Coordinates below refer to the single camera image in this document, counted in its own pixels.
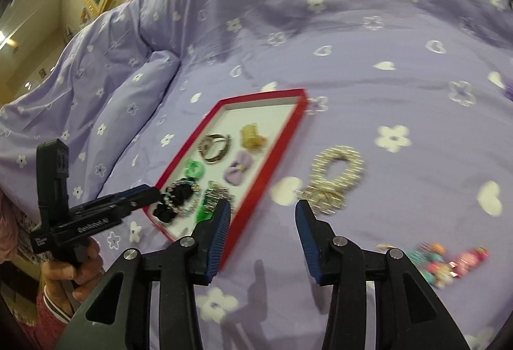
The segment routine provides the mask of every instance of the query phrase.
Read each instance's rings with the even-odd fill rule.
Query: human hand
[[[104,274],[103,259],[98,253],[98,243],[89,239],[88,260],[78,270],[70,263],[59,260],[43,263],[41,270],[46,284],[46,294],[61,311],[70,317],[73,315],[73,308],[61,281],[74,280],[78,283],[80,286],[73,291],[73,298],[78,302],[84,302]]]

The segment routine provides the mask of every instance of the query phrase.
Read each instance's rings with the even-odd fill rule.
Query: bed
[[[155,184],[219,99],[305,88],[308,114],[268,193],[224,270],[196,290],[205,348],[320,347],[331,291],[308,275],[293,195],[317,153],[347,145],[365,176],[325,217],[337,234],[370,250],[488,248],[482,267],[437,290],[484,349],[513,306],[512,21],[508,0],[130,0],[0,110],[0,186],[38,219],[35,148],[56,137],[70,148],[70,205]],[[167,244],[142,211],[97,240],[106,268],[129,247]]]

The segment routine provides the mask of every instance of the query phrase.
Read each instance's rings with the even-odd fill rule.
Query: yellow hair clip
[[[256,124],[247,124],[241,128],[240,139],[242,147],[248,150],[260,149],[267,143],[267,139],[258,134]]]

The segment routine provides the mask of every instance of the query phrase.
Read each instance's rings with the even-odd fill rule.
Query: metal screw
[[[183,247],[190,247],[194,245],[194,239],[192,237],[184,237],[180,240],[180,245]]]
[[[394,258],[394,259],[402,259],[402,258],[403,258],[403,256],[404,256],[404,253],[403,253],[403,252],[401,252],[401,250],[399,250],[399,249],[392,249],[392,250],[390,251],[390,256],[391,256],[392,258]]]
[[[345,246],[347,244],[347,239],[341,235],[337,235],[333,237],[333,244],[336,246]]]
[[[135,249],[128,249],[126,252],[123,253],[123,257],[126,260],[132,260],[137,257],[137,250]]]

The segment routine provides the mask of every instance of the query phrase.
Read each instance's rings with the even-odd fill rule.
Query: finger
[[[76,275],[76,269],[69,263],[51,260],[43,263],[41,271],[45,279],[47,295],[57,306],[62,308],[60,303],[67,302],[68,298],[61,280],[73,279]]]
[[[87,246],[87,255],[88,257],[95,259],[99,253],[99,244],[96,240],[89,238],[89,245]]]
[[[46,281],[72,280],[76,276],[76,269],[72,264],[59,260],[43,263],[41,270]]]
[[[95,259],[86,260],[78,269],[75,282],[82,285],[83,283],[90,281],[100,273],[102,266],[103,259],[100,255],[96,256]]]
[[[79,286],[73,291],[73,298],[75,298],[78,302],[84,302],[86,298],[89,296],[91,291],[98,285],[99,281],[101,281],[103,275],[105,273],[101,271],[96,277],[91,279],[89,282],[84,283],[84,285]]]

